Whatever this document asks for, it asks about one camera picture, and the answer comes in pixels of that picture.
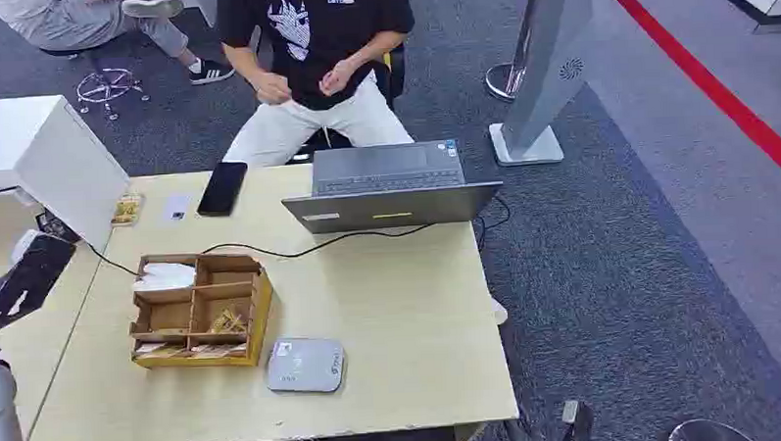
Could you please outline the person's left hand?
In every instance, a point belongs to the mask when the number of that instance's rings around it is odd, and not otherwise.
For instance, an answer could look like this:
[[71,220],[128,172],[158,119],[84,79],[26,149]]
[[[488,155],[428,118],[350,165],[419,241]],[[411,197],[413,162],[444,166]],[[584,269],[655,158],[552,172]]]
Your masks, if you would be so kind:
[[350,59],[338,62],[319,82],[319,90],[325,96],[332,96],[343,91],[358,66]]

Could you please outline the person's right hand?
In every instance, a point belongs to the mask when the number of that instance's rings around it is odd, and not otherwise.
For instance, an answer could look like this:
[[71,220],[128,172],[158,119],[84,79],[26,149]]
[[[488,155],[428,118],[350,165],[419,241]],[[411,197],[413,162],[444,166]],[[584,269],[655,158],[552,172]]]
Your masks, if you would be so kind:
[[292,98],[292,91],[285,76],[260,71],[249,82],[256,91],[259,101],[269,105],[280,105]]

